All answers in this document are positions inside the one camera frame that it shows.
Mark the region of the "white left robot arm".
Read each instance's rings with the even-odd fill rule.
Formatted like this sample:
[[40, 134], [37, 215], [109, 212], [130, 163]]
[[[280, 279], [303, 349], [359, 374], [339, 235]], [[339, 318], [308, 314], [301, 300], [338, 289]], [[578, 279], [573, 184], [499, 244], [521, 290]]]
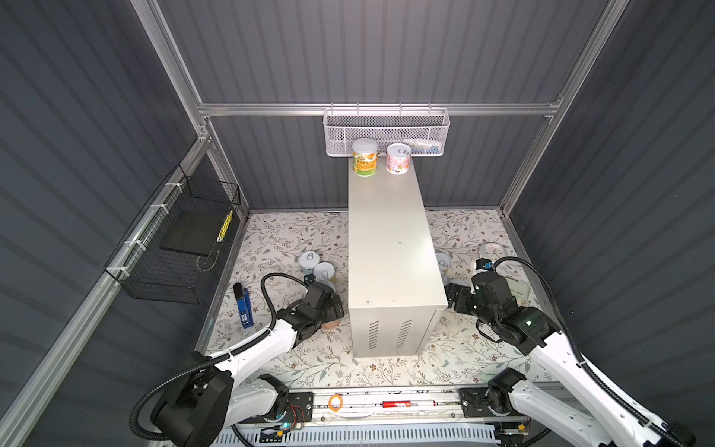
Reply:
[[330, 286], [290, 276], [305, 294], [277, 309], [266, 284], [282, 276], [268, 273], [260, 282], [270, 316], [266, 327], [212, 355], [190, 353], [178, 372], [139, 398], [128, 416], [128, 427], [136, 437], [176, 446], [210, 446], [225, 428], [253, 417], [277, 420], [285, 413], [288, 387], [260, 370], [323, 325], [342, 320], [344, 307]]

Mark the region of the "peach label food can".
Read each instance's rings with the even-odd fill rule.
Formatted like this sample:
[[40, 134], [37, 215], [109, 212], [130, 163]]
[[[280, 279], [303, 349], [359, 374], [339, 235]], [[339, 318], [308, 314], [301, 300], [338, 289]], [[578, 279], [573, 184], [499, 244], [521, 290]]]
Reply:
[[333, 329], [339, 327], [340, 324], [342, 323], [342, 321], [343, 321], [343, 320], [334, 320], [334, 321], [331, 321], [331, 322], [326, 323], [326, 324], [324, 325], [324, 327], [325, 327], [328, 331], [331, 331], [331, 330], [333, 330]]

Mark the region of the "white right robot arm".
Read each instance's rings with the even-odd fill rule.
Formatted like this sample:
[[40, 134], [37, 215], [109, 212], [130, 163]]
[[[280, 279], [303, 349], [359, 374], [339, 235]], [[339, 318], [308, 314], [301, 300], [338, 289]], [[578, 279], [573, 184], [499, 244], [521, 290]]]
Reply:
[[668, 423], [631, 398], [578, 349], [562, 314], [549, 318], [537, 307], [519, 305], [496, 261], [480, 258], [470, 285], [445, 285], [448, 307], [488, 326], [487, 340], [516, 348], [550, 372], [584, 406], [573, 406], [543, 391], [524, 374], [506, 368], [485, 391], [461, 389], [466, 416], [483, 408], [497, 417], [519, 413], [575, 446], [693, 446], [696, 435], [680, 423]]

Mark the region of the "orange yellow label can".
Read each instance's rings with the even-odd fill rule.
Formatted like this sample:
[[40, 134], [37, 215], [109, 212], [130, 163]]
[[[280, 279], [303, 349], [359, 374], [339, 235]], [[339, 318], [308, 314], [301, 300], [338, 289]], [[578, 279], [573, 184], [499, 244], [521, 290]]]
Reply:
[[369, 138], [360, 138], [354, 141], [352, 151], [354, 173], [360, 177], [374, 175], [378, 164], [378, 143]]

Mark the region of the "pink label food can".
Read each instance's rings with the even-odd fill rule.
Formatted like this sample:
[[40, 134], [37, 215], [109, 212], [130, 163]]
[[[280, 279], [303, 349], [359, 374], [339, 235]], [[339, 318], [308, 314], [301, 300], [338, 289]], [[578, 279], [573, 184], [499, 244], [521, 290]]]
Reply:
[[405, 143], [392, 143], [385, 151], [385, 167], [390, 174], [402, 175], [411, 167], [411, 147]]

